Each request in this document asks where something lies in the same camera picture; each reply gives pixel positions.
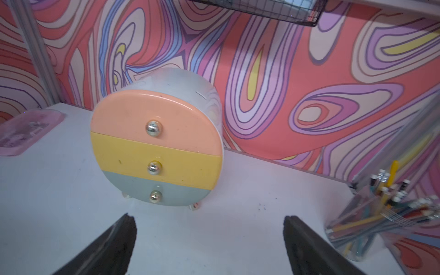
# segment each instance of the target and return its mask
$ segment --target pencil holder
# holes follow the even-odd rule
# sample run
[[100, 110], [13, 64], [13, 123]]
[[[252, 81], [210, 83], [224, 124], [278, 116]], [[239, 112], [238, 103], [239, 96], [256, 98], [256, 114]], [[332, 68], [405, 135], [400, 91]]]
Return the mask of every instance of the pencil holder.
[[364, 187], [330, 222], [325, 232], [333, 247], [344, 257], [362, 261], [410, 235], [429, 218], [421, 208], [408, 203], [385, 206], [383, 197]]

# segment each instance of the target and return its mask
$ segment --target white desk surface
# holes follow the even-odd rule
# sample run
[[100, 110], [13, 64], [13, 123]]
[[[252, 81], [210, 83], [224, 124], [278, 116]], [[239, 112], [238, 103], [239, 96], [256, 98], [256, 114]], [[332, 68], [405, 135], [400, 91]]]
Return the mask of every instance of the white desk surface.
[[[284, 217], [325, 238], [323, 222], [352, 197], [344, 183], [225, 151], [219, 182], [196, 211], [125, 199], [93, 156], [92, 112], [52, 109], [67, 114], [60, 125], [23, 154], [0, 157], [2, 275], [55, 272], [126, 212], [137, 225], [127, 274], [292, 274]], [[355, 265], [403, 274], [386, 249]]]

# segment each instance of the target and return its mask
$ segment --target black wire shelf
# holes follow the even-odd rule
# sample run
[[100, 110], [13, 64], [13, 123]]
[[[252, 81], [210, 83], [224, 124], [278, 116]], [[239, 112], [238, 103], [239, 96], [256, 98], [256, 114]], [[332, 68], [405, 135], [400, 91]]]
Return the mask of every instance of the black wire shelf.
[[252, 15], [314, 27], [327, 0], [190, 0]]

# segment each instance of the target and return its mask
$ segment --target swirl pattern wall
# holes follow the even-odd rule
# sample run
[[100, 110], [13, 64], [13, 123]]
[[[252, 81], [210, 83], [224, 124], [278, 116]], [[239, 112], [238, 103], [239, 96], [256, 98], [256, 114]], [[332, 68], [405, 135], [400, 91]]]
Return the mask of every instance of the swirl pattern wall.
[[26, 110], [47, 106], [47, 95], [20, 30], [8, 6], [0, 2], [0, 123]]
[[[190, 70], [220, 94], [225, 147], [342, 180], [440, 92], [440, 22], [415, 15], [333, 0], [308, 28], [186, 0], [33, 0], [32, 8], [67, 103], [92, 110], [151, 70]], [[4, 41], [24, 55], [5, 24]], [[32, 67], [11, 66], [0, 73], [27, 77], [20, 85], [30, 87], [8, 85], [33, 97], [15, 93], [7, 102], [46, 106]], [[426, 160], [409, 161], [407, 171], [418, 159]], [[413, 196], [440, 194], [438, 163]], [[437, 229], [422, 234], [440, 237]], [[417, 241], [401, 243], [403, 259], [440, 247]], [[412, 272], [428, 274], [420, 272], [429, 261]]]

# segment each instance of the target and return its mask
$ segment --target silver knob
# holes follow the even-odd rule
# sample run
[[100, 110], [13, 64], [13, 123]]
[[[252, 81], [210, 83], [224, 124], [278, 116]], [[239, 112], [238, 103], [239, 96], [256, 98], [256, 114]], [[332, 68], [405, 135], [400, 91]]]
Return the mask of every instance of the silver knob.
[[160, 122], [156, 121], [156, 120], [150, 120], [145, 129], [147, 130], [147, 133], [152, 136], [152, 137], [156, 137], [161, 133], [162, 130], [162, 125]]
[[154, 190], [154, 191], [151, 192], [151, 194], [150, 194], [150, 202], [152, 202], [152, 203], [158, 203], [158, 202], [160, 202], [160, 201], [161, 201], [161, 198], [162, 198], [162, 193], [159, 192], [159, 191], [157, 191], [157, 190]]
[[155, 176], [158, 175], [162, 170], [162, 164], [158, 161], [152, 161], [148, 164], [148, 172]]

